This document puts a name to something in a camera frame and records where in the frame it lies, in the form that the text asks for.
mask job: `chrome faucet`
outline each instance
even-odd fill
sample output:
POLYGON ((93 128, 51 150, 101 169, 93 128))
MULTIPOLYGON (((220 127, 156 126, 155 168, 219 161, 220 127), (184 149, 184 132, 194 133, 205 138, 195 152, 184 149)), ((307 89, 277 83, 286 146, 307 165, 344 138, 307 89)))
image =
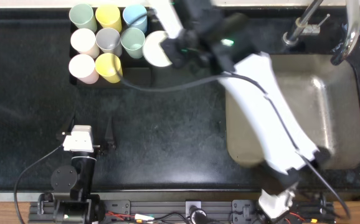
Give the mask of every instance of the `chrome faucet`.
MULTIPOLYGON (((313 13, 317 10, 323 0, 314 0, 303 13, 296 19, 295 24, 289 32, 284 33, 283 41, 287 46, 294 46, 298 43, 299 36, 303 35, 303 31, 308 27, 308 21, 313 13)), ((340 43, 331 58, 333 65, 339 65, 352 52, 357 43, 360 34, 360 6, 358 0, 346 0, 346 11, 348 13, 348 34, 343 43, 340 43)))

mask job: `sink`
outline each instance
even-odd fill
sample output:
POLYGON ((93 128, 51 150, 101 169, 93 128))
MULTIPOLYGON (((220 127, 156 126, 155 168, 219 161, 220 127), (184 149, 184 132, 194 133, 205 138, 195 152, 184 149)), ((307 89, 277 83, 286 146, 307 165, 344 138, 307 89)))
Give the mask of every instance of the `sink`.
MULTIPOLYGON (((331 55, 270 57, 278 85, 296 120, 316 145, 332 154, 324 168, 358 166, 360 102, 352 66, 346 61, 332 65, 331 55)), ((242 166, 258 164, 264 160, 260 143, 235 100, 229 93, 225 97, 229 154, 242 166)))

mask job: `cup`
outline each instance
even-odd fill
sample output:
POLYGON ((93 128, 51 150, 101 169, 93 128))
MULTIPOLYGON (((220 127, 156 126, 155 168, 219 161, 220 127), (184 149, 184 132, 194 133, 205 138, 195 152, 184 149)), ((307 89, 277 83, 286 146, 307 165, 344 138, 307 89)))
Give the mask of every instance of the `cup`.
POLYGON ((132 6, 128 6, 123 10, 123 20, 125 20, 127 25, 130 25, 132 22, 133 24, 131 27, 140 29, 145 33, 147 31, 147 16, 144 16, 138 19, 136 22, 135 20, 140 16, 147 13, 147 9, 144 6, 136 4, 132 6))
POLYGON ((87 54, 97 58, 100 49, 95 42, 95 34, 90 29, 82 28, 76 30, 70 37, 70 44, 81 54, 87 54))
POLYGON ((120 57, 122 54, 122 45, 120 44, 120 34, 116 29, 104 28, 97 32, 95 36, 98 47, 104 53, 115 54, 120 57))
POLYGON ((122 21, 120 11, 116 5, 103 5, 95 11, 95 17, 103 28, 114 28, 118 32, 122 31, 122 21))
POLYGON ((127 28, 120 38, 120 42, 132 58, 141 58, 143 56, 143 45, 145 35, 143 31, 130 27, 127 28))
POLYGON ((160 46, 166 38, 168 38, 167 33, 161 30, 147 36, 143 47, 143 55, 147 62, 157 67, 167 67, 172 64, 160 46))
POLYGON ((69 62, 69 72, 86 84, 93 84, 98 80, 94 60, 85 54, 74 56, 69 62))
POLYGON ((70 9, 69 19, 79 28, 97 31, 93 8, 88 4, 78 4, 70 9))
POLYGON ((117 83, 120 81, 116 70, 122 75, 122 66, 119 58, 111 53, 101 54, 95 61, 96 71, 110 83, 117 83))

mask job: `white wall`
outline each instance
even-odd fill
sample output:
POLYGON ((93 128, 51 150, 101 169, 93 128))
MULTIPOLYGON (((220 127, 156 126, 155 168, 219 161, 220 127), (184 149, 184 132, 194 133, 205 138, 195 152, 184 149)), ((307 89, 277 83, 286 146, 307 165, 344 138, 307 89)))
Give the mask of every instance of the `white wall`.
MULTIPOLYGON (((312 0, 212 0, 220 6, 307 6, 312 0)), ((146 0, 0 0, 1 7, 72 7, 78 3, 99 6, 115 3, 126 6, 134 3, 148 5, 146 0)), ((345 0, 324 0, 322 6, 344 6, 345 0)))

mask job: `black countertop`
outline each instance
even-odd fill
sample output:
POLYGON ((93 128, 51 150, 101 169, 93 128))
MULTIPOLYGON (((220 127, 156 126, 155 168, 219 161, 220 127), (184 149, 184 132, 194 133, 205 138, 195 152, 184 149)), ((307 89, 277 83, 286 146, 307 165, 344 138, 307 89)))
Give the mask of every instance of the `black countertop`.
MULTIPOLYGON (((302 9, 243 11, 251 17, 250 38, 270 54, 331 54, 346 20, 345 9, 320 9, 313 22, 331 13, 321 34, 288 50, 281 36, 302 9)), ((94 191, 260 190, 251 170, 236 164, 226 150, 225 97, 218 83, 165 94, 71 85, 67 12, 0 11, 0 191, 12 190, 22 170, 59 145, 55 133, 73 112, 96 134, 113 117, 118 149, 98 158, 94 191)), ((360 40, 348 61, 360 92, 360 40)), ((170 86, 207 74, 154 68, 153 75, 154 86, 170 86)), ((70 157, 56 152, 22 179, 20 190, 50 190, 52 171, 70 164, 70 157)), ((338 190, 360 191, 360 166, 322 173, 338 190)), ((300 188, 323 186, 304 175, 300 188)))

